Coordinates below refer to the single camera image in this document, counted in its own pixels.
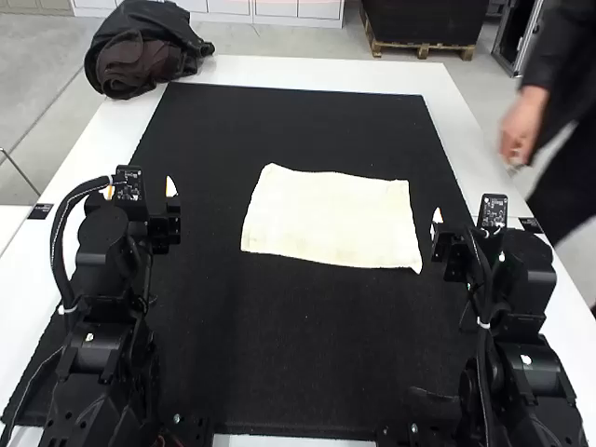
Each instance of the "white cabinet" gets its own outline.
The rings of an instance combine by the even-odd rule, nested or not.
[[[207,0],[209,13],[241,14],[249,16],[251,13],[250,0]]]
[[[74,0],[75,7],[115,8],[115,0]]]
[[[107,17],[124,0],[0,0],[12,2],[66,1],[76,16]],[[341,28],[345,0],[170,0],[190,11],[191,21],[224,21],[265,25]]]
[[[174,3],[190,12],[207,12],[207,0],[175,0]]]
[[[298,17],[298,0],[255,0],[257,16]]]
[[[341,5],[341,0],[298,0],[298,17],[339,20]]]

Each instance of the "cable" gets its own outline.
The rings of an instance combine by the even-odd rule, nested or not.
[[[4,431],[2,432],[2,437],[0,437],[0,447],[8,446],[8,443],[10,442],[10,437],[12,436],[12,430],[14,429],[15,424],[17,423],[17,419],[19,418],[22,404],[28,398],[29,390],[31,389],[32,383],[38,378],[39,374],[48,366],[48,364],[50,364],[53,360],[57,359],[60,356],[61,352],[62,347],[56,349],[56,351],[54,351],[54,353],[51,356],[42,361],[35,370],[34,374],[29,379],[29,382],[27,382],[27,386],[25,387],[25,390],[22,393],[22,396],[20,397],[20,401],[17,405],[17,408],[15,409],[14,413],[12,414],[12,417],[10,418],[10,421],[7,423],[7,425],[4,428]]]
[[[479,323],[482,323],[478,332],[478,342],[476,348],[476,374],[478,379],[478,388],[481,398],[482,416],[484,419],[484,434],[485,434],[485,447],[492,447],[493,445],[493,433],[494,433],[494,415],[493,405],[491,403],[491,392],[488,385],[488,374],[486,371],[486,345],[490,337],[490,322],[493,313],[492,307],[492,294],[493,294],[493,272],[488,264],[488,260],[484,253],[478,249],[472,229],[468,227],[464,232],[464,240],[469,250],[474,254],[474,261],[478,268],[475,279],[478,282],[478,276],[482,276],[482,287],[483,287],[483,306],[480,312]]]
[[[547,426],[545,426],[540,419],[538,419],[534,415],[530,415],[530,419],[532,419],[532,422],[535,426],[539,426],[540,428],[542,428],[542,431],[544,431],[544,433],[549,436],[550,440],[554,442],[554,445],[556,447],[562,447],[559,438],[557,438],[557,436],[552,431],[550,431],[550,429]]]
[[[431,391],[427,391],[420,386],[410,386],[408,388],[412,394],[418,396],[420,398],[426,398],[429,400],[435,400],[439,402],[458,402],[459,396],[445,396],[439,393],[433,393]]]
[[[61,304],[66,309],[71,309],[75,303],[75,292],[66,275],[66,267],[64,266],[64,259],[62,255],[62,237],[64,236],[64,228],[69,214],[83,198],[94,191],[99,191],[109,185],[124,184],[126,181],[122,175],[98,177],[97,179],[89,180],[81,183],[73,189],[61,202],[56,211],[56,217],[52,224],[52,230],[49,240],[49,262],[51,265],[56,285],[61,294]],[[72,314],[65,314],[67,330],[71,327],[71,322],[74,320]]]

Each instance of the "towel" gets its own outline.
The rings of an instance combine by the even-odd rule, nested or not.
[[[422,271],[409,184],[338,172],[264,167],[242,251],[362,268]]]

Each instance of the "black mat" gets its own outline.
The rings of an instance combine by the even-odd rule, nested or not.
[[[241,252],[270,162],[409,180],[422,274]],[[366,439],[410,417],[409,386],[456,394],[473,340],[457,331],[464,291],[430,263],[428,229],[438,206],[470,220],[421,97],[172,84],[131,163],[153,206],[167,174],[183,203],[183,243],[156,260],[149,316],[163,414],[201,411],[229,432]],[[56,324],[25,377],[61,342]],[[25,422],[43,423],[48,391]]]

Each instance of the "table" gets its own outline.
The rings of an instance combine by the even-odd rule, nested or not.
[[[0,205],[0,256],[30,212],[28,205]]]
[[[205,61],[198,75],[182,82],[423,95],[470,214],[476,217],[482,194],[490,192],[508,195],[509,217],[515,226],[518,226],[515,218],[532,216],[498,155],[485,147],[478,123],[442,64],[217,56]],[[112,173],[116,165],[128,163],[164,90],[165,86],[159,86],[128,102],[106,100],[40,201],[57,204],[81,182]],[[3,357],[0,406],[3,408],[60,298],[48,261],[49,232],[56,208],[44,221],[26,221],[0,258],[0,296],[10,297],[3,301],[0,315]],[[75,270],[76,230],[83,218],[83,208],[78,206],[64,233],[64,260],[69,275]],[[542,333],[561,358],[578,395],[577,405],[584,418],[587,439],[596,442],[596,406],[593,405],[596,401],[593,380],[596,321],[556,256],[554,266],[558,282],[546,311],[548,319]],[[19,446],[25,446],[36,443],[40,434],[39,428],[27,428],[14,436],[20,439]],[[282,441],[219,435],[214,442],[220,447],[279,446],[280,443],[285,447],[364,444],[348,440],[286,438]]]

